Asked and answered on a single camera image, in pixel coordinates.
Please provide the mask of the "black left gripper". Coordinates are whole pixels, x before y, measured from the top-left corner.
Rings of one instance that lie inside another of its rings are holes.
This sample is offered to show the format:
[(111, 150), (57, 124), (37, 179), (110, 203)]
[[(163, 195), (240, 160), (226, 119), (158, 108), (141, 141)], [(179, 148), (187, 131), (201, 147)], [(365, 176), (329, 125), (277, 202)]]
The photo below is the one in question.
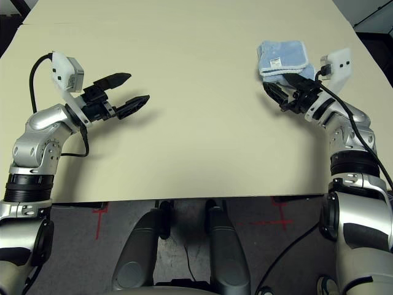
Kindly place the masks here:
[(93, 85), (84, 89), (81, 97), (85, 103), (82, 112), (90, 122), (108, 120), (113, 117), (124, 119), (139, 111), (150, 99), (149, 95), (137, 96), (115, 108), (108, 102), (106, 90), (124, 84), (131, 77), (130, 73), (115, 73), (94, 81)]

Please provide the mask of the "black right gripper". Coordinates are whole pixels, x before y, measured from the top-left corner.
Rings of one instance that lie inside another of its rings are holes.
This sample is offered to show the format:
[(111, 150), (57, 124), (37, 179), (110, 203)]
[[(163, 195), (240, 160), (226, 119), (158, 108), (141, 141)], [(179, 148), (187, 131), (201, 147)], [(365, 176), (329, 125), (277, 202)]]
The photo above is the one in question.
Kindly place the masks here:
[(284, 79), (286, 80), (285, 88), (295, 90), (291, 102), (288, 102), (288, 94), (275, 83), (263, 82), (263, 89), (270, 98), (280, 105), (281, 111), (305, 114), (318, 99), (322, 92), (321, 88), (316, 81), (296, 73), (284, 74)]

